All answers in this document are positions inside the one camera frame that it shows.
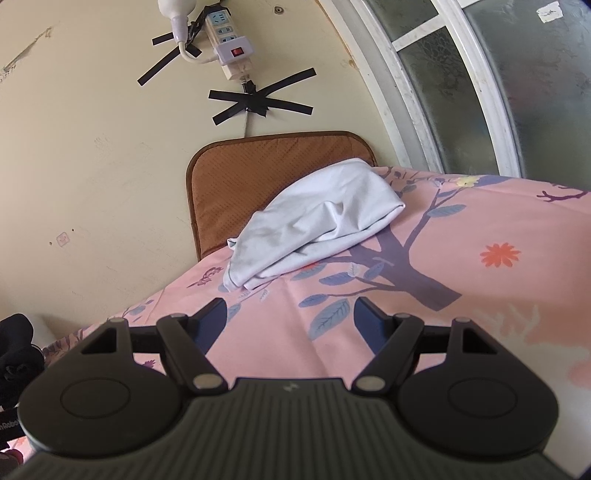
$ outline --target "orange flower print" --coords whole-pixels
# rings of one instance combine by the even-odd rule
[[[481,253],[480,256],[482,257],[482,263],[487,267],[494,265],[496,268],[499,268],[501,264],[512,267],[513,262],[519,261],[517,255],[521,252],[519,250],[513,250],[513,245],[509,245],[508,243],[502,245],[494,244],[492,247],[487,245],[486,248],[487,250]]]

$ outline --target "round pad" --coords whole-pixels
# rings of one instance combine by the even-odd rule
[[[104,458],[162,436],[180,407],[178,388],[165,375],[117,353],[71,352],[27,387],[18,416],[37,450]]]
[[[110,378],[91,378],[70,385],[61,396],[64,409],[81,419],[114,415],[129,403],[129,388]]]
[[[517,395],[498,380],[469,378],[452,385],[449,402],[457,411],[470,417],[494,419],[515,408]]]

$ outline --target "folded white fabric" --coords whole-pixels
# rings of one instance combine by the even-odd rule
[[[223,284],[248,290],[362,242],[404,204],[360,158],[330,165],[283,190],[255,212],[238,238]]]

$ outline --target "brown cushion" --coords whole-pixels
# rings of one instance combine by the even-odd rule
[[[267,135],[202,148],[187,169],[197,257],[238,236],[254,212],[296,180],[353,157],[376,165],[369,145],[349,132]]]

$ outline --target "floral bedsheet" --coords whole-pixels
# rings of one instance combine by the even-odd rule
[[[357,297],[432,325],[471,317],[554,390],[560,418],[546,453],[581,473],[591,462],[591,194],[490,175],[375,171],[407,205],[375,237],[232,293],[222,285],[232,253],[224,248],[118,316],[153,325],[221,297],[227,324],[207,357],[229,382],[342,377],[347,385],[373,356],[353,324]],[[50,346],[48,362],[93,329]],[[161,370],[155,356],[136,360]],[[421,359],[422,367],[437,361]]]

